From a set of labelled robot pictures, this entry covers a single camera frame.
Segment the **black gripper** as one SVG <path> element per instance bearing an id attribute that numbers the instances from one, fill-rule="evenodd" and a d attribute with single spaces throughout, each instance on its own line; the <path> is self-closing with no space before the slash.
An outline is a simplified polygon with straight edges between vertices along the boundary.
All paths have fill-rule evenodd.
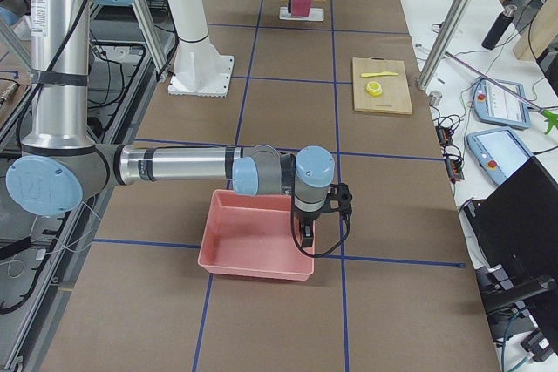
<path id="1" fill-rule="evenodd" d="M 314 223 L 324 213 L 323 209 L 307 212 L 294 206 L 298 232 L 301 233 L 301 246 L 312 247 L 314 243 Z"/>

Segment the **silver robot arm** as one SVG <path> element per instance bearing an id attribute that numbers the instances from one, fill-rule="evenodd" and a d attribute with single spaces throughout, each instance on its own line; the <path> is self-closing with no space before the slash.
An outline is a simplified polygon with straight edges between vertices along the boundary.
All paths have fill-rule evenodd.
<path id="1" fill-rule="evenodd" d="M 316 219 L 332 211 L 334 161 L 308 146 L 284 154 L 271 146 L 136 148 L 100 145 L 88 132 L 90 8 L 135 0 L 31 0 L 31 130 L 6 186 L 25 211 L 57 216 L 109 185 L 223 178 L 240 195 L 288 194 L 296 244 L 309 247 Z"/>

